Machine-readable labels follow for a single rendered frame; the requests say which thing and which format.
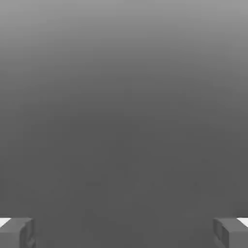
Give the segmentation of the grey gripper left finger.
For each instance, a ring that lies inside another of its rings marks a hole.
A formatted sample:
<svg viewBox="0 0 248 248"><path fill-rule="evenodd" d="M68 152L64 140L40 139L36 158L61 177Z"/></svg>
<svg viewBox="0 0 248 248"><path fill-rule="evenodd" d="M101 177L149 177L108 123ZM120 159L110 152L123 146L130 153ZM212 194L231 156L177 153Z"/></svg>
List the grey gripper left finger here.
<svg viewBox="0 0 248 248"><path fill-rule="evenodd" d="M34 219L0 217L0 248L36 248Z"/></svg>

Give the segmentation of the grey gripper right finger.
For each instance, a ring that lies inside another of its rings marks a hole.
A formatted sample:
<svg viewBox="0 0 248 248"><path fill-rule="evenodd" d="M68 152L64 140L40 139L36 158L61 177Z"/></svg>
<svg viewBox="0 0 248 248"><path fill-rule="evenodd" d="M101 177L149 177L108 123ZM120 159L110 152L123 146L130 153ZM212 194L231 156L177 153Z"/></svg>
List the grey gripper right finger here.
<svg viewBox="0 0 248 248"><path fill-rule="evenodd" d="M248 248L248 217L213 219L217 248Z"/></svg>

